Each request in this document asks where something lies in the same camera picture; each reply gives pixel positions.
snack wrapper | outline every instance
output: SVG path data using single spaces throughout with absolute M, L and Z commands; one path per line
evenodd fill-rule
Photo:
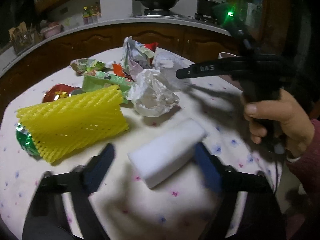
M 138 63 L 143 69 L 151 69 L 150 59 L 155 56 L 155 53 L 146 48 L 140 42 L 134 41 L 132 37 L 124 39 L 121 66 L 128 75 L 130 73 L 130 60 Z
M 132 79 L 130 75 L 128 75 L 126 72 L 123 72 L 122 66 L 120 64 L 113 64 L 113 72 L 119 77 Z
M 32 141 L 31 133 L 29 133 L 21 123 L 18 123 L 16 127 L 16 137 L 21 148 L 30 156 L 40 156 L 35 144 Z
M 72 91 L 79 89 L 80 88 L 78 87 L 71 87 L 65 84 L 56 84 L 44 94 L 42 102 L 47 103 L 61 98 L 70 97 Z
M 131 79 L 93 70 L 84 75 L 82 90 L 84 92 L 91 92 L 112 85 L 118 85 L 123 95 L 123 103 L 127 104 L 128 92 L 132 84 L 133 81 Z
M 84 75 L 92 70 L 104 70 L 106 64 L 101 61 L 90 59 L 90 58 L 80 58 L 70 62 L 70 65 L 78 75 Z
M 158 42 L 153 42 L 149 44 L 144 44 L 147 49 L 151 49 L 153 52 L 156 52 L 156 48 L 158 47 Z

yellow foam fruit net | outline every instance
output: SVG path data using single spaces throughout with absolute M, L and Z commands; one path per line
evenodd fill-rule
M 118 88 L 113 85 L 21 108 L 17 117 L 31 133 L 40 156 L 52 163 L 75 149 L 128 129 Z

pink container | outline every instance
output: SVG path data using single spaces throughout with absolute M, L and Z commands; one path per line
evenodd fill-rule
M 58 34 L 61 32 L 61 24 L 49 27 L 48 29 L 43 31 L 43 34 L 45 36 L 45 38 L 49 38 L 55 34 Z

red sleeve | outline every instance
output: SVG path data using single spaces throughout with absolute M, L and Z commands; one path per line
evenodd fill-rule
M 305 191 L 320 192 L 320 122 L 311 120 L 315 135 L 302 157 L 294 163 L 286 161 L 289 170 L 301 181 Z

green box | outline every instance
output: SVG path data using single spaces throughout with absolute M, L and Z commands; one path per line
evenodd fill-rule
M 84 75 L 82 84 L 82 90 L 84 92 L 95 91 L 108 86 L 118 85 L 123 95 L 123 103 L 128 103 L 127 96 L 133 84 L 132 80 L 100 71 L 99 73 L 96 73 L 96 75 L 99 76 L 91 76 L 88 74 Z

